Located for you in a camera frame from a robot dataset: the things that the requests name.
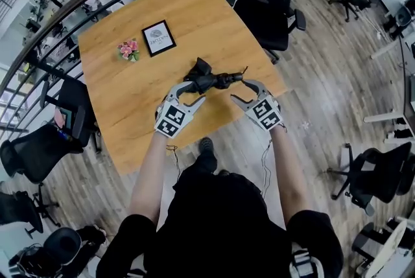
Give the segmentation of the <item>person's black trousers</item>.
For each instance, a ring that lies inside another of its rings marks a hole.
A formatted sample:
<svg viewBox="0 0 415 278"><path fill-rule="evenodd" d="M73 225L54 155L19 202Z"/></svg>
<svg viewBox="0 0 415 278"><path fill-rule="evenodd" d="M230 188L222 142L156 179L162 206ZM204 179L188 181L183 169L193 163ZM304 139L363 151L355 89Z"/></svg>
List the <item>person's black trousers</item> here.
<svg viewBox="0 0 415 278"><path fill-rule="evenodd" d="M193 177L212 176L217 170L217 158L211 150L202 151L196 161L188 168Z"/></svg>

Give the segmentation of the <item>person's left black shoe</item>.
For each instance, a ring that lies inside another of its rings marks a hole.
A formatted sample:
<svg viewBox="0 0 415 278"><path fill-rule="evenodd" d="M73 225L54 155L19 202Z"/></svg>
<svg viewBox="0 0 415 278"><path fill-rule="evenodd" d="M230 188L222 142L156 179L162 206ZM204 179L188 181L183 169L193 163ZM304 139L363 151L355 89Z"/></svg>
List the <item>person's left black shoe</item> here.
<svg viewBox="0 0 415 278"><path fill-rule="evenodd" d="M214 152L213 141L209 137L202 138L198 143L198 150L201 154L204 152Z"/></svg>

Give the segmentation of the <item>pink flowers in white pot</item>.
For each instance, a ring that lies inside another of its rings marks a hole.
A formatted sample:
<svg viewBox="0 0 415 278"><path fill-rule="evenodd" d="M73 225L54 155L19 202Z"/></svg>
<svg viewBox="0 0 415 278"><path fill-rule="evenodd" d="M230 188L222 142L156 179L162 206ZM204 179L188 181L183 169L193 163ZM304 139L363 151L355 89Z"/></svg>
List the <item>pink flowers in white pot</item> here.
<svg viewBox="0 0 415 278"><path fill-rule="evenodd" d="M117 46L118 55L120 58L130 61L136 62L139 60L139 49L138 43L135 38L124 41Z"/></svg>

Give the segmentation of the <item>white black waist pack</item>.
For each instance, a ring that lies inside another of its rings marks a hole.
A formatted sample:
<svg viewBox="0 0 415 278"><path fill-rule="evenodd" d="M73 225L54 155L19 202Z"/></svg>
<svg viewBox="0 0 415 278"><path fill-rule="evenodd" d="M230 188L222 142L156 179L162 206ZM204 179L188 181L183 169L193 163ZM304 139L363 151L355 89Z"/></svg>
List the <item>white black waist pack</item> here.
<svg viewBox="0 0 415 278"><path fill-rule="evenodd" d="M306 248L299 248L297 244L292 246L291 278L325 278L322 263L316 257L312 257Z"/></svg>

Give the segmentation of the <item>person's right forearm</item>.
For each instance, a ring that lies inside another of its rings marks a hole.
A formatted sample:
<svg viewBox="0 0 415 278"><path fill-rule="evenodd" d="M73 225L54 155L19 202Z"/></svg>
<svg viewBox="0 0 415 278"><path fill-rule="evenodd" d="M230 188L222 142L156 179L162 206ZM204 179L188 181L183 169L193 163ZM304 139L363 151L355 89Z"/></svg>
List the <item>person's right forearm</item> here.
<svg viewBox="0 0 415 278"><path fill-rule="evenodd" d="M305 175L291 139L282 126L270 131L283 219L287 226L298 212L311 210Z"/></svg>

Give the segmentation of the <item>pink pouch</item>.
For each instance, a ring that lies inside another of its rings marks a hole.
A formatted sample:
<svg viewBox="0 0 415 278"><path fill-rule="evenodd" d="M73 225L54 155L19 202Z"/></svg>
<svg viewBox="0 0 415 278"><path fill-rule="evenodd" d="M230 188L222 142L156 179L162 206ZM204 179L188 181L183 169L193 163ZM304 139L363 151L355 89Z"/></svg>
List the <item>pink pouch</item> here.
<svg viewBox="0 0 415 278"><path fill-rule="evenodd" d="M54 123L59 127L59 129L65 128L66 116L61 112L60 108L55 108L54 110Z"/></svg>

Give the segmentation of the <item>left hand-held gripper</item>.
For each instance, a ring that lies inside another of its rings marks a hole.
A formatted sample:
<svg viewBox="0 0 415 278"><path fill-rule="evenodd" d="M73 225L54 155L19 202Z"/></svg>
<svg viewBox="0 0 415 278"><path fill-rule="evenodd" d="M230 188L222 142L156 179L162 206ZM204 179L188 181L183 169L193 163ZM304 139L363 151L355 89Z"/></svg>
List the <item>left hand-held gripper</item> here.
<svg viewBox="0 0 415 278"><path fill-rule="evenodd" d="M169 139L174 139L193 120L193 114L205 102L206 96L199 96L191 104L180 104L180 96L193 89L193 81L176 84L156 110L154 130Z"/></svg>

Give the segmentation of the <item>black framed picture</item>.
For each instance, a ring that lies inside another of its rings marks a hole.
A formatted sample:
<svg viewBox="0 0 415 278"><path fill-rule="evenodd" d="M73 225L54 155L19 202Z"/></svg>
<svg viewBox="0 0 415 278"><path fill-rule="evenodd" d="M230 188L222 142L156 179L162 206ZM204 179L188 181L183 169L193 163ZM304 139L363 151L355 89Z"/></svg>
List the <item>black framed picture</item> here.
<svg viewBox="0 0 415 278"><path fill-rule="evenodd" d="M154 57L176 47L176 42L165 20L141 30L150 57Z"/></svg>

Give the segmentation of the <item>person's black shirt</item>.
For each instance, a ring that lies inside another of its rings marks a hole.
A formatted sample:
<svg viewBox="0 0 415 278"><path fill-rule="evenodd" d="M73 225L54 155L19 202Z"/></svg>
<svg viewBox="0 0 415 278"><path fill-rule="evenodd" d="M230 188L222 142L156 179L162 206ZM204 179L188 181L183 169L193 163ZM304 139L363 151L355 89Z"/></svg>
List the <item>person's black shirt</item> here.
<svg viewBox="0 0 415 278"><path fill-rule="evenodd" d="M325 213L300 211L281 228L238 174L180 178L175 190L161 227L140 214L123 220L96 278L127 278L137 257L146 278L291 278L293 244L317 258L327 278L339 277L344 257Z"/></svg>

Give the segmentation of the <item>wooden table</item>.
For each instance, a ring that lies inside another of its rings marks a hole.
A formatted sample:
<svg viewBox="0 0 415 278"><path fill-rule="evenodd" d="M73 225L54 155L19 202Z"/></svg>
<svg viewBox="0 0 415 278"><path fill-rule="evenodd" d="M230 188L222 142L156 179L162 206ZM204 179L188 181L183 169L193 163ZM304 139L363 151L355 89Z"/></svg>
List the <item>wooden table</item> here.
<svg viewBox="0 0 415 278"><path fill-rule="evenodd" d="M142 29L165 20L176 47L150 57ZM117 46L135 38L139 60L119 57ZM154 131L155 111L197 58L214 73L244 73L275 96L282 76L226 0L135 0L94 24L79 38L84 79L110 157L120 174L137 170Z"/></svg>

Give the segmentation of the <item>person's left forearm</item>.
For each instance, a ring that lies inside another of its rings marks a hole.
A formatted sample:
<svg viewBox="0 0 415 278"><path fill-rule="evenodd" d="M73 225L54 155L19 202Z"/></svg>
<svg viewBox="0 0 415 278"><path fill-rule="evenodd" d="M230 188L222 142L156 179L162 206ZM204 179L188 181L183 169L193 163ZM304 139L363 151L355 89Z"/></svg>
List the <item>person's left forearm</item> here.
<svg viewBox="0 0 415 278"><path fill-rule="evenodd" d="M139 214L158 226L163 195L168 138L154 132L132 190L130 214Z"/></svg>

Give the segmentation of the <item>white round table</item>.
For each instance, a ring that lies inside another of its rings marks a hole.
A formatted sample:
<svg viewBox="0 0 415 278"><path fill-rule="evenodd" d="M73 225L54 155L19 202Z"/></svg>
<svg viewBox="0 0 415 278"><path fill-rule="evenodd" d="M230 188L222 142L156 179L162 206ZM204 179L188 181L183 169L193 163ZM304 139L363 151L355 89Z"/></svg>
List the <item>white round table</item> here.
<svg viewBox="0 0 415 278"><path fill-rule="evenodd" d="M380 248L364 278L374 278L396 252L407 228L407 220L402 220Z"/></svg>

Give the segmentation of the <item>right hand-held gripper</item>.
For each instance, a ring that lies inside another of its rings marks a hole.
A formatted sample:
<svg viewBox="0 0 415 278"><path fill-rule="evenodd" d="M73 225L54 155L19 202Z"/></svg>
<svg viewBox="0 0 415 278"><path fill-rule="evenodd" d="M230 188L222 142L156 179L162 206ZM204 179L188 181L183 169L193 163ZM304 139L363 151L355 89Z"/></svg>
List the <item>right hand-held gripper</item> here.
<svg viewBox="0 0 415 278"><path fill-rule="evenodd" d="M252 79L244 79L243 84L256 93L257 100L245 101L234 94L230 95L231 100L262 130L269 131L276 126L283 126L279 103L265 85Z"/></svg>

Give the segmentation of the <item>black umbrella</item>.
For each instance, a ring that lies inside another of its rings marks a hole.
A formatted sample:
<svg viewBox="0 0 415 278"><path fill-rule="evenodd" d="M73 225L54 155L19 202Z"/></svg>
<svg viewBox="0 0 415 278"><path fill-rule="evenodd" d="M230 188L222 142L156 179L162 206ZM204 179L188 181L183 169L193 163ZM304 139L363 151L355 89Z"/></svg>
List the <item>black umbrella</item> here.
<svg viewBox="0 0 415 278"><path fill-rule="evenodd" d="M212 67L203 59L197 58L195 65L184 76L185 82L191 82L191 85L185 89L186 93L198 93L203 95L211 88L228 89L231 84L243 80L243 75L248 67L242 72L213 74Z"/></svg>

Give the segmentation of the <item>white legged dark desk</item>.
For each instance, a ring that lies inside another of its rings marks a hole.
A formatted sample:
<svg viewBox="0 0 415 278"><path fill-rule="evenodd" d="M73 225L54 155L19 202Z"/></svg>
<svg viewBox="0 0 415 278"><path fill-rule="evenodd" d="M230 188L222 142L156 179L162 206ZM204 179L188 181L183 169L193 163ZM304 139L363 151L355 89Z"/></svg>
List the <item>white legged dark desk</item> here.
<svg viewBox="0 0 415 278"><path fill-rule="evenodd" d="M411 136L406 138L386 136L383 142L388 145L400 145L408 141L415 144L415 73L411 73L407 66L407 62L410 62L410 65L415 65L415 48L408 48L401 38L396 43L399 44L403 66L403 107L397 111L392 110L388 113L366 116L363 118L363 122L374 123L403 119Z"/></svg>

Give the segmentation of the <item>teal box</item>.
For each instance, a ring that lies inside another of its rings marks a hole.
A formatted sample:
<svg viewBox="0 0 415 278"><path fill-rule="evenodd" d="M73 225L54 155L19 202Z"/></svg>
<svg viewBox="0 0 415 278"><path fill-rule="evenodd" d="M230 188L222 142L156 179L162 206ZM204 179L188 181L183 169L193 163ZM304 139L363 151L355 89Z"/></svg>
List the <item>teal box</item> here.
<svg viewBox="0 0 415 278"><path fill-rule="evenodd" d="M64 126L68 130L72 130L75 124L75 119L77 116L76 111L67 110L65 108L60 108L60 112L64 117Z"/></svg>

